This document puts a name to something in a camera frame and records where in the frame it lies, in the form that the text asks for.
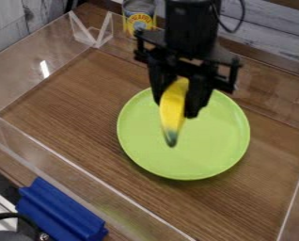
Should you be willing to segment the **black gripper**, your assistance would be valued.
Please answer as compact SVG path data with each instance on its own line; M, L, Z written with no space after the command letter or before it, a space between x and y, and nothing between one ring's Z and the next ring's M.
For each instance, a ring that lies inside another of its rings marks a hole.
M138 49L135 60L147 64L155 103L176 78L188 79L184 116L194 119L208 105L212 90L235 91L242 61L223 46L214 42L195 52L171 47L164 40L164 30L136 30Z

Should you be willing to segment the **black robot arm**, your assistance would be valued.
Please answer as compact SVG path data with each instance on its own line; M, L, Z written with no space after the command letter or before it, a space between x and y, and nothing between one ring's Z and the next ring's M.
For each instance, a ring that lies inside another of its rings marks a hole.
M135 32L135 60L147 64L154 100L178 77L188 79L184 116L192 119L207 107L214 90L235 90L239 57L218 41L222 0L166 0L164 29Z

